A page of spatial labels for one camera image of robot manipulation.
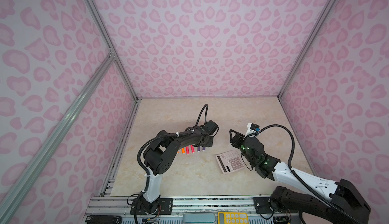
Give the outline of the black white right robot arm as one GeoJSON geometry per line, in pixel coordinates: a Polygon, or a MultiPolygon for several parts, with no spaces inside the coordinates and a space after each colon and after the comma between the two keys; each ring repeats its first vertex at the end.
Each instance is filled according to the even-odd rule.
{"type": "Polygon", "coordinates": [[[263,132],[255,127],[246,134],[229,131],[231,145],[241,152],[251,168],[264,179],[290,185],[300,192],[278,186],[269,197],[269,207],[275,212],[297,210],[333,224],[366,224],[371,208],[356,187],[348,180],[320,178],[292,167],[295,139],[290,130],[291,152],[287,162],[267,154],[257,138],[263,132]]]}

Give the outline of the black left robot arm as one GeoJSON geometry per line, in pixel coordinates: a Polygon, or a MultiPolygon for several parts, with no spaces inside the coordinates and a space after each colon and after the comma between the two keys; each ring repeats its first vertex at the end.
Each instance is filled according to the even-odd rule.
{"type": "Polygon", "coordinates": [[[219,126],[212,120],[204,125],[195,125],[182,132],[168,133],[160,131],[147,141],[138,151],[137,162],[145,171],[146,183],[136,199],[136,214],[144,210],[154,213],[162,208],[161,183],[163,174],[172,166],[176,153],[186,147],[211,148],[219,126]]]}

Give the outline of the white pink calculator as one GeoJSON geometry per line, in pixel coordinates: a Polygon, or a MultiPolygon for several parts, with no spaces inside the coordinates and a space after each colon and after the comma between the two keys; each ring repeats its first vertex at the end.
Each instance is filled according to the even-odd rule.
{"type": "Polygon", "coordinates": [[[244,169],[244,163],[237,150],[216,154],[215,158],[223,174],[231,174],[244,169]]]}

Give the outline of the yellow calculator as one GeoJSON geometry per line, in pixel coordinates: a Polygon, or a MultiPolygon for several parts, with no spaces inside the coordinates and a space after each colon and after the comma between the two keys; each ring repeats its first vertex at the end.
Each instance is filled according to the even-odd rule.
{"type": "Polygon", "coordinates": [[[217,214],[219,224],[248,224],[249,219],[244,212],[219,212],[217,214]]]}

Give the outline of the grey metal pencil case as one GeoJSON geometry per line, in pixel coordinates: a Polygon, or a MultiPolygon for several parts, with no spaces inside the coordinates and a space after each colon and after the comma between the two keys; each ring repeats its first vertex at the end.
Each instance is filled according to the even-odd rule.
{"type": "Polygon", "coordinates": [[[185,213],[183,224],[215,224],[216,216],[213,213],[185,213]]]}

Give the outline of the black stapler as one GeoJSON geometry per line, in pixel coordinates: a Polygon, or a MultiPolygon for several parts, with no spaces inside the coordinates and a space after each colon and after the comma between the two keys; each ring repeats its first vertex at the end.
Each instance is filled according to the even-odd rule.
{"type": "Polygon", "coordinates": [[[85,222],[86,224],[121,224],[123,218],[116,215],[89,215],[85,222]]]}

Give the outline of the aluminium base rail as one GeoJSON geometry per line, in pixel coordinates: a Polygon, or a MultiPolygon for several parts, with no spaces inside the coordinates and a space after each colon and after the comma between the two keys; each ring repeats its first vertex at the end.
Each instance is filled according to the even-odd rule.
{"type": "Polygon", "coordinates": [[[136,214],[130,197],[93,197],[81,220],[86,224],[89,215],[116,215],[123,218],[124,224],[141,223],[146,218],[153,224],[182,224],[185,213],[244,212],[250,224],[325,224],[326,220],[305,214],[300,219],[297,210],[274,212],[268,207],[268,195],[241,196],[166,196],[160,199],[162,208],[154,213],[141,210],[136,214]]]}

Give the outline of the diagonal aluminium frame bar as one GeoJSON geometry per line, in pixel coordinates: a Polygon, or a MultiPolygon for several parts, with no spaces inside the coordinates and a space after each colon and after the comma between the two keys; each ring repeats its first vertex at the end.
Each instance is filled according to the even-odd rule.
{"type": "Polygon", "coordinates": [[[43,146],[24,169],[12,188],[10,188],[8,194],[1,203],[2,224],[7,224],[14,216],[28,192],[33,187],[49,160],[52,158],[59,144],[64,140],[77,117],[80,115],[92,94],[95,92],[106,72],[112,66],[114,59],[114,55],[107,56],[102,65],[80,92],[79,96],[69,107],[61,121],[43,143],[43,146]]]}

